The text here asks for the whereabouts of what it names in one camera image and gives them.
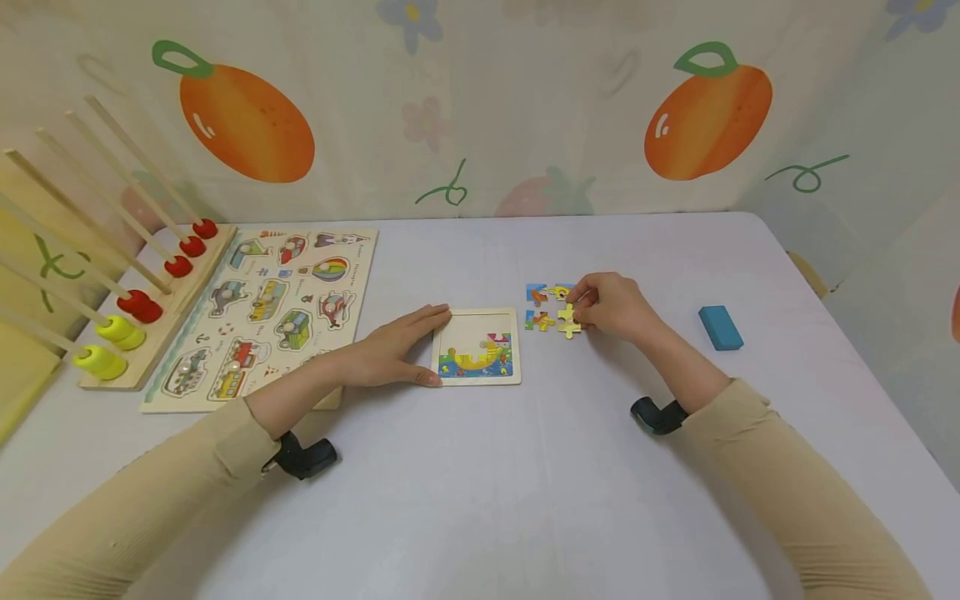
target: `wooden abacus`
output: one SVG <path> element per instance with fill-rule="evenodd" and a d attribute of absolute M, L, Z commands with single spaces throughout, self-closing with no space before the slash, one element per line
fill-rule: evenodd
<path fill-rule="evenodd" d="M 143 199 L 156 216 L 180 240 L 178 250 L 170 251 L 159 239 L 146 230 L 130 212 L 114 199 L 106 188 L 96 180 L 58 140 L 43 128 L 36 130 L 37 136 L 59 157 L 67 168 L 84 184 L 93 190 L 125 223 L 143 238 L 147 246 L 156 252 L 165 262 L 164 272 L 155 273 L 136 257 L 125 252 L 109 233 L 97 225 L 79 206 L 61 191 L 49 178 L 24 155 L 16 150 L 5 151 L 6 156 L 19 167 L 31 180 L 39 185 L 58 204 L 68 210 L 77 221 L 89 229 L 96 239 L 112 250 L 111 262 L 123 267 L 133 268 L 156 289 L 156 296 L 141 290 L 127 289 L 110 278 L 95 265 L 91 264 L 65 241 L 61 236 L 34 219 L 27 211 L 0 193 L 0 208 L 6 210 L 24 227 L 43 237 L 59 252 L 75 263 L 116 295 L 116 304 L 121 311 L 128 313 L 134 324 L 119 315 L 105 316 L 79 300 L 64 293 L 57 285 L 18 267 L 8 258 L 0 256 L 0 264 L 31 281 L 41 289 L 63 300 L 67 305 L 96 323 L 97 333 L 113 343 L 115 351 L 100 346 L 83 346 L 44 329 L 40 324 L 14 315 L 10 309 L 4 309 L 0 318 L 20 323 L 22 328 L 44 340 L 64 348 L 74 354 L 74 364 L 87 371 L 79 382 L 80 387 L 88 390 L 136 391 L 146 385 L 157 363 L 168 349 L 174 337 L 190 313 L 206 284 L 213 277 L 220 260 L 227 251 L 230 240 L 236 233 L 236 226 L 216 225 L 208 219 L 202 219 L 187 200 L 177 191 L 169 178 L 150 160 L 133 141 L 120 123 L 92 96 L 86 102 L 99 116 L 108 129 L 120 140 L 131 154 L 143 165 L 174 199 L 191 221 L 192 234 L 181 228 L 173 217 L 147 193 L 107 144 L 74 111 L 68 110 L 66 119 L 80 132 L 84 140 L 133 190 Z"/>

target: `sleeve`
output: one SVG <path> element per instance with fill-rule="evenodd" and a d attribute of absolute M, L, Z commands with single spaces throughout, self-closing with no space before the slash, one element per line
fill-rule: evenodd
<path fill-rule="evenodd" d="M 0 598 L 119 598 L 205 509 L 249 490 L 279 444 L 235 399 L 136 459 L 0 574 Z"/>
<path fill-rule="evenodd" d="M 732 381 L 684 431 L 773 534 L 808 599 L 930 597 L 850 485 L 749 385 Z"/>

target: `blue eraser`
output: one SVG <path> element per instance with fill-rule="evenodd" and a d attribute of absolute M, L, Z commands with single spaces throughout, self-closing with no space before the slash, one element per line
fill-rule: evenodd
<path fill-rule="evenodd" d="M 743 338 L 736 330 L 726 306 L 704 306 L 700 309 L 700 320 L 704 329 L 718 350 L 736 350 L 743 346 Z"/>

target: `orange print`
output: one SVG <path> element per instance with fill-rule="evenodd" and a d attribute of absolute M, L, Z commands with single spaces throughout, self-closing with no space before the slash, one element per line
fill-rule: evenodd
<path fill-rule="evenodd" d="M 173 52 L 192 60 L 168 61 Z M 154 64 L 182 75 L 180 107 L 190 130 L 226 166 L 268 183 L 289 183 L 313 165 L 313 133 L 303 114 L 278 89 L 253 73 L 211 64 L 170 40 L 154 44 Z"/>
<path fill-rule="evenodd" d="M 714 53 L 723 64 L 703 67 L 694 57 Z M 718 41 L 687 51 L 674 68 L 693 77 L 673 90 L 647 126 L 647 162 L 667 180 L 694 180 L 733 162 L 754 141 L 767 118 L 774 89 L 760 69 L 737 64 Z"/>

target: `wooden rod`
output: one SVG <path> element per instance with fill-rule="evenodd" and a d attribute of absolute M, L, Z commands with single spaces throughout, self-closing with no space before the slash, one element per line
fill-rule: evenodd
<path fill-rule="evenodd" d="M 119 175 L 123 181 L 127 182 L 127 185 L 133 188 L 133 190 L 140 195 L 140 198 L 143 199 L 143 202 L 147 203 L 147 206 L 154 212 L 154 214 L 160 218 L 160 221 L 163 222 L 175 235 L 183 242 L 184 244 L 189 244 L 186 234 L 180 230 L 180 226 L 177 225 L 177 222 L 173 220 L 166 210 L 164 210 L 159 204 L 156 203 L 154 197 L 147 193 L 147 190 L 143 189 L 143 186 L 140 185 L 140 182 L 136 180 L 136 177 L 130 174 L 127 171 L 127 168 L 123 166 L 123 163 L 120 162 L 120 159 L 110 151 L 110 148 L 107 147 L 97 134 L 80 118 L 73 110 L 68 110 L 66 113 L 66 119 L 69 121 L 77 131 L 84 137 L 86 142 L 93 146 L 93 149 L 103 157 L 103 159 L 110 165 L 110 167 L 116 171 L 116 174 Z"/>
<path fill-rule="evenodd" d="M 44 143 L 53 151 L 53 153 L 60 157 L 60 160 L 66 163 L 80 179 L 86 183 L 87 187 L 92 189 L 97 196 L 100 197 L 102 201 L 107 203 L 110 208 L 113 209 L 124 222 L 129 225 L 136 233 L 143 238 L 143 241 L 147 243 L 147 246 L 150 246 L 154 252 L 160 255 L 163 260 L 167 262 L 174 262 L 176 258 L 163 246 L 160 244 L 159 240 L 150 233 L 147 228 L 136 220 L 134 217 L 116 198 L 110 194 L 107 190 L 95 177 L 93 177 L 89 171 L 87 171 L 84 166 L 77 160 L 73 155 L 70 154 L 66 148 L 48 131 L 44 130 L 42 127 L 38 128 L 36 131 L 36 136 L 43 140 Z M 162 288 L 157 288 L 164 294 L 170 294 L 170 288 L 164 285 Z"/>
<path fill-rule="evenodd" d="M 97 325 L 101 327 L 106 327 L 107 325 L 110 324 L 110 320 L 107 317 L 101 315 L 100 313 L 93 310 L 83 302 L 77 300 L 60 286 L 55 285 L 49 279 L 44 279 L 43 277 L 37 275 L 36 273 L 27 271 L 20 265 L 16 264 L 15 261 L 10 260 L 8 257 L 4 256 L 3 254 L 0 254 L 0 265 L 3 265 L 4 267 L 10 269 L 11 271 L 23 277 L 27 281 L 30 281 L 41 290 L 49 292 L 54 296 L 56 296 L 57 298 L 63 300 L 63 302 L 66 303 L 68 306 L 70 306 L 80 314 L 84 315 L 85 317 L 87 317 Z"/>
<path fill-rule="evenodd" d="M 34 180 L 34 182 L 40 187 L 42 187 L 46 193 L 50 194 L 50 196 L 52 196 L 54 200 L 56 200 L 58 203 L 60 203 L 61 206 L 66 208 L 67 211 L 69 211 L 70 214 L 74 216 L 74 218 L 76 218 L 78 221 L 84 224 L 86 228 L 93 231 L 94 235 L 96 235 L 101 242 L 103 242 L 111 250 L 113 250 L 114 252 L 122 256 L 123 259 L 126 261 L 124 263 L 114 262 L 113 264 L 123 268 L 126 268 L 127 265 L 132 266 L 138 273 L 140 273 L 148 281 L 150 281 L 155 288 L 157 288 L 161 292 L 163 291 L 163 289 L 166 289 L 167 291 L 163 292 L 164 294 L 170 293 L 170 288 L 167 287 L 163 283 L 163 281 L 160 280 L 158 276 L 154 275 L 154 273 L 150 269 L 147 269 L 146 265 L 144 265 L 142 262 L 137 260 L 135 256 L 133 256 L 132 254 L 124 250 L 122 246 L 120 246 L 115 241 L 113 241 L 113 238 L 110 236 L 110 233 L 106 229 L 104 229 L 99 224 L 97 224 L 97 222 L 91 219 L 85 212 L 80 210 L 80 207 L 77 206 L 77 203 L 70 200 L 67 197 L 67 195 L 62 192 L 62 190 L 56 187 L 54 183 L 49 179 L 47 179 L 45 175 L 40 173 L 40 170 L 37 169 L 34 166 L 34 164 L 30 162 L 30 160 L 27 160 L 27 158 L 24 155 L 20 154 L 16 150 L 5 150 L 4 154 L 7 155 L 7 158 L 13 161 L 13 164 L 20 167 L 20 170 L 23 171 L 25 174 L 27 174 L 27 177 Z"/>
<path fill-rule="evenodd" d="M 77 344 L 72 340 L 68 340 L 58 333 L 54 333 L 33 319 L 24 317 L 16 311 L 7 308 L 3 304 L 0 304 L 0 319 L 3 319 L 8 324 L 20 329 L 21 331 L 31 333 L 41 340 L 46 340 L 58 348 L 63 348 L 64 350 L 73 352 L 78 356 L 86 356 L 87 354 L 86 349 L 80 344 Z"/>
<path fill-rule="evenodd" d="M 123 142 L 123 145 L 127 147 L 136 159 L 147 168 L 147 171 L 150 171 L 150 174 L 156 177 L 156 180 L 160 182 L 163 186 L 163 189 L 167 190 L 167 193 L 180 205 L 180 208 L 183 209 L 183 212 L 190 217 L 190 220 L 201 225 L 204 221 L 200 218 L 200 215 L 197 214 L 197 211 L 194 210 L 190 203 L 180 194 L 177 190 L 177 187 L 173 184 L 172 181 L 167 179 L 167 176 L 163 174 L 163 171 L 160 171 L 160 168 L 156 166 L 147 154 L 136 145 L 136 142 L 133 141 L 133 138 L 123 129 L 120 123 L 113 118 L 113 115 L 109 113 L 104 105 L 100 104 L 100 101 L 93 96 L 84 96 L 86 103 L 93 108 L 93 111 L 97 113 L 104 123 L 107 124 L 107 127 L 113 132 L 114 135 L 120 138 L 120 141 Z"/>
<path fill-rule="evenodd" d="M 39 235 L 47 242 L 52 242 L 58 250 L 71 258 L 77 264 L 77 266 L 82 266 L 85 271 L 88 271 L 93 276 L 94 279 L 99 281 L 104 287 L 116 294 L 118 297 L 124 300 L 127 300 L 131 297 L 130 292 L 120 287 L 119 283 L 111 279 L 99 268 L 95 267 L 92 262 L 85 260 L 77 251 L 71 248 L 69 244 L 63 241 L 60 236 L 56 235 L 53 231 L 27 214 L 25 210 L 16 205 L 13 200 L 8 198 L 7 195 L 2 192 L 0 192 L 0 208 L 3 208 L 13 215 L 13 217 L 19 221 L 21 225 L 23 225 L 23 227 L 32 231 L 34 235 Z"/>

